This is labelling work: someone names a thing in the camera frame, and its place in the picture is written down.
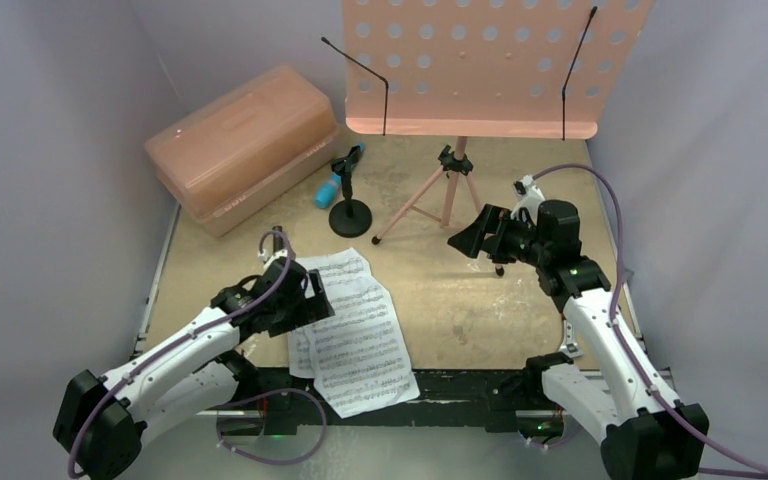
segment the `tabletop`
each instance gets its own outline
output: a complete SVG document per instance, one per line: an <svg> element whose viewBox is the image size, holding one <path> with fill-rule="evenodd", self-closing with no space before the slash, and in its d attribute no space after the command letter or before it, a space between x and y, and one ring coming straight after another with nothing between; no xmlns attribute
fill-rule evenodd
<svg viewBox="0 0 768 480"><path fill-rule="evenodd" d="M182 212L160 277L146 348L192 320L221 288L260 273L258 241L273 225L281 225L298 257L354 247L369 261L373 276L393 297L414 368L520 369L529 357L557 351L560 315L540 290L533 267L510 264L499 278L486 258L472 260L446 245L449 236L476 217L466 182L460 182L450 227L408 212L379 245L370 242L439 167L437 156L447 143L454 146L454 137L346 131L339 141L339 155L358 142L366 145L352 185L354 198L372 210L370 231L354 239L338 237L328 227L328 210L314 206L314 193L331 174L328 165L218 239ZM512 183L523 175L561 163L590 164L581 140L470 138L466 153L475 165L471 175L481 201L508 208L516 203ZM441 178L417 206L439 215L447 184ZM567 169L541 178L539 185L547 199L564 199L578 208L582 254L598 262L615 283L614 250L595 180L585 171ZM620 305L631 325L625 295ZM581 338L579 343L585 355L576 364L597 369L586 343ZM288 365L286 336L256 335L242 349L257 366Z"/></svg>

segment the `paper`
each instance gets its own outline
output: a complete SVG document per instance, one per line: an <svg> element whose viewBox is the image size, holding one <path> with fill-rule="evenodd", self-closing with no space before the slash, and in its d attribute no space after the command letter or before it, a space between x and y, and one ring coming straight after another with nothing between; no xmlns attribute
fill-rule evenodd
<svg viewBox="0 0 768 480"><path fill-rule="evenodd" d="M342 418L419 396L392 297L354 249L298 259L318 268L335 315L292 332L290 374L314 386Z"/></svg>

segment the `round black base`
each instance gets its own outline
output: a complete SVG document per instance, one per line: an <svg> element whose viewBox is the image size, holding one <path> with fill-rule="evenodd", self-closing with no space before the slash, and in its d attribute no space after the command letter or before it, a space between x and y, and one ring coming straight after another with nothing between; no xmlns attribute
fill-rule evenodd
<svg viewBox="0 0 768 480"><path fill-rule="evenodd" d="M352 210L354 215L346 215L346 200L342 200L334 205L331 213L328 215L328 225L331 230L341 237L355 238L363 235L372 226L372 212L369 207L360 200L352 199Z"/></svg>

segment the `blue microphone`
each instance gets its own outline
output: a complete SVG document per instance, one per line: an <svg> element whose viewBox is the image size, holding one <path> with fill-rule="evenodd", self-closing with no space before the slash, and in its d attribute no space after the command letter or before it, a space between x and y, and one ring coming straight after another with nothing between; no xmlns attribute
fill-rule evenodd
<svg viewBox="0 0 768 480"><path fill-rule="evenodd" d="M360 148L360 155L358 156L358 161L360 161L361 155L363 155L363 151L366 147L363 142L360 142L357 146ZM354 170L356 166L357 163L352 165L352 170ZM323 209L331 206L331 202L333 202L334 198L337 196L337 190L340 189L340 182L340 176L336 173L332 173L331 178L319 187L316 195L313 196L313 203L315 203L317 207Z"/></svg>

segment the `box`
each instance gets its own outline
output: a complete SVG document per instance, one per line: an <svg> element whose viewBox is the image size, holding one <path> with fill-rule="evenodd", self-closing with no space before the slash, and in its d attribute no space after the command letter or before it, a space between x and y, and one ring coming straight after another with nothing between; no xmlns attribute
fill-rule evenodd
<svg viewBox="0 0 768 480"><path fill-rule="evenodd" d="M271 70L145 144L157 177L221 236L334 157L328 97L290 67Z"/></svg>

